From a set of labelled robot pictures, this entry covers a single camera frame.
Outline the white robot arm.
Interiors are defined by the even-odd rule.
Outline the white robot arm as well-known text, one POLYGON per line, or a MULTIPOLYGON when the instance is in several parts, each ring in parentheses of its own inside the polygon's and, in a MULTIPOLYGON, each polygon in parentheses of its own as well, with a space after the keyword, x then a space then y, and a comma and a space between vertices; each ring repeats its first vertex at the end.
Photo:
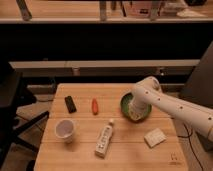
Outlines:
POLYGON ((213 142, 213 109, 171 97, 162 92, 159 81, 149 76, 137 82, 131 89, 132 100, 128 104, 129 115, 139 119, 154 105, 170 116, 182 120, 213 142))

